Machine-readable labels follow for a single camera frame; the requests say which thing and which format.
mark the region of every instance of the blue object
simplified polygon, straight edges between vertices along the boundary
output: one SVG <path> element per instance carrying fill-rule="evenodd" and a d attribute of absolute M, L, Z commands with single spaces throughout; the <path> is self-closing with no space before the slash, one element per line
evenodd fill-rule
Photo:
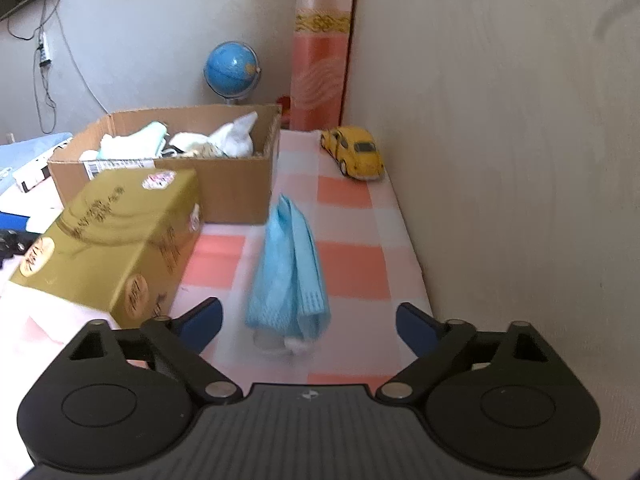
<path fill-rule="evenodd" d="M 196 354 L 201 353 L 222 328 L 222 303 L 208 298 L 172 322 L 182 344 Z"/>
<path fill-rule="evenodd" d="M 318 251 L 304 215 L 280 196 L 271 211 L 245 323 L 284 338 L 318 339 L 331 313 Z"/>
<path fill-rule="evenodd" d="M 15 183 L 15 170 L 71 137 L 71 134 L 50 134 L 0 146 L 0 194 Z"/>
<path fill-rule="evenodd" d="M 13 229 L 14 231 L 26 231 L 28 216 L 14 215 L 0 211 L 0 229 Z"/>
<path fill-rule="evenodd" d="M 422 357 L 436 349 L 445 328 L 411 303 L 402 303 L 396 310 L 396 332 L 416 357 Z"/>
<path fill-rule="evenodd" d="M 204 77 L 211 89 L 225 99 L 245 97 L 260 79 L 258 57 L 248 45 L 227 41 L 209 54 Z"/>

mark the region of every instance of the electric cable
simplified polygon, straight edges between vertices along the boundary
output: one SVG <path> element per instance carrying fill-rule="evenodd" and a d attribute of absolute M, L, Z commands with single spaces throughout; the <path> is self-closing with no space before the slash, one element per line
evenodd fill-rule
<path fill-rule="evenodd" d="M 58 20 L 58 25 L 60 26 L 60 34 L 62 35 L 62 41 L 65 44 L 66 50 L 69 53 L 69 57 L 71 58 L 71 63 L 73 63 L 73 65 L 74 65 L 74 67 L 76 69 L 76 72 L 78 72 L 78 75 L 80 76 L 80 79 L 82 80 L 82 83 L 84 84 L 84 87 L 87 89 L 89 94 L 91 94 L 91 97 L 93 97 L 95 102 L 98 103 L 98 106 L 102 109 L 102 111 L 104 113 L 108 114 L 109 112 L 107 111 L 107 108 L 104 107 L 104 105 L 100 102 L 100 99 L 98 99 L 98 97 L 91 90 L 91 87 L 89 86 L 89 83 L 87 83 L 86 79 L 82 75 L 82 71 L 80 70 L 80 67 L 76 63 L 76 58 L 74 57 L 74 53 L 71 50 L 71 47 L 69 46 L 69 42 L 66 40 L 65 28 L 62 25 L 62 20 L 60 19 L 60 14 L 58 13 L 58 10 L 55 9 L 54 13 L 56 15 L 56 19 Z"/>
<path fill-rule="evenodd" d="M 36 32 L 38 32 L 51 19 L 51 17 L 53 16 L 53 13 L 56 12 L 56 10 L 58 10 L 59 4 L 60 4 L 60 0 L 57 0 L 56 4 L 53 7 L 53 10 L 49 13 L 49 15 L 46 18 L 44 18 L 44 16 L 40 17 L 40 24 L 35 29 L 33 29 L 33 33 L 28 38 L 25 38 L 23 36 L 18 36 L 17 34 L 14 34 L 12 32 L 11 24 L 10 24 L 11 16 L 8 16 L 7 19 L 6 19 L 6 30 L 7 30 L 7 32 L 11 36 L 13 36 L 16 40 L 31 41 L 33 38 L 36 37 Z"/>
<path fill-rule="evenodd" d="M 36 29 L 38 35 L 41 35 L 43 33 L 45 23 L 47 23 L 47 20 L 53 15 L 59 3 L 60 3 L 60 0 L 57 0 L 56 5 L 54 6 L 54 10 L 52 10 L 49 16 L 47 16 L 47 18 L 45 19 L 45 15 L 47 13 L 47 0 L 42 0 L 42 13 L 40 15 L 40 26 Z M 47 107 L 49 107 L 50 110 L 53 112 L 53 125 L 51 129 L 47 131 L 45 130 L 44 124 L 42 121 L 42 110 L 40 108 L 40 101 L 38 98 L 38 89 L 36 88 L 36 66 L 38 64 L 38 58 L 39 58 L 41 49 L 42 49 L 42 46 L 40 45 L 40 42 L 38 42 L 38 46 L 36 47 L 33 53 L 33 67 L 31 70 L 31 76 L 33 81 L 33 99 L 36 103 L 36 111 L 38 113 L 38 124 L 40 125 L 40 131 L 45 135 L 49 135 L 50 133 L 53 133 L 53 131 L 56 129 L 56 125 L 58 124 L 58 105 L 53 100 L 49 92 L 49 67 L 41 65 L 40 66 L 40 82 L 45 91 L 44 102 L 47 105 Z"/>

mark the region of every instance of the sticker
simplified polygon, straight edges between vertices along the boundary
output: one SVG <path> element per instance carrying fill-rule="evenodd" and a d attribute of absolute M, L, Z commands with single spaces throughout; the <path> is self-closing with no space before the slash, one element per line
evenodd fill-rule
<path fill-rule="evenodd" d="M 84 169 L 89 177 L 93 180 L 99 173 L 104 170 L 119 170 L 121 168 L 155 168 L 156 165 L 152 158 L 131 158 L 124 160 L 88 160 L 84 163 Z"/>
<path fill-rule="evenodd" d="M 200 227 L 200 206 L 198 204 L 193 206 L 191 216 L 189 216 L 189 231 L 196 232 Z"/>
<path fill-rule="evenodd" d="M 306 400 L 314 400 L 319 396 L 320 396 L 320 394 L 318 392 L 316 392 L 315 390 L 307 390 L 306 392 L 303 392 L 303 393 L 300 394 L 300 397 L 302 397 L 303 399 L 306 399 Z"/>
<path fill-rule="evenodd" d="M 44 267 L 53 254 L 55 246 L 53 240 L 47 236 L 38 238 L 20 262 L 22 275 L 28 278 Z"/>
<path fill-rule="evenodd" d="M 142 183 L 145 189 L 164 189 L 174 181 L 175 171 L 161 171 L 149 175 Z"/>
<path fill-rule="evenodd" d="M 145 313 L 149 301 L 149 287 L 142 274 L 131 276 L 124 288 L 124 306 L 132 319 L 139 319 Z"/>

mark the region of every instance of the blue globe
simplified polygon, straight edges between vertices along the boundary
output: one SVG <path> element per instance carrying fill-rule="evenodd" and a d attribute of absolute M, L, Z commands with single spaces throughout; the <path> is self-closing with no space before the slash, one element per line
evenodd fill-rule
<path fill-rule="evenodd" d="M 225 99 L 238 99 L 248 94 L 260 79 L 255 52 L 239 41 L 219 44 L 204 67 L 208 85 Z"/>

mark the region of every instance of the power strip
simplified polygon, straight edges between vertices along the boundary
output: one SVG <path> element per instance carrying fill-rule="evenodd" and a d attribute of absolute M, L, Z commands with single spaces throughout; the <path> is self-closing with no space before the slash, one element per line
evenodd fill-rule
<path fill-rule="evenodd" d="M 47 41 L 47 33 L 41 31 L 38 37 L 38 49 L 40 50 L 40 66 L 47 66 L 51 63 L 51 54 L 49 51 L 49 42 Z"/>

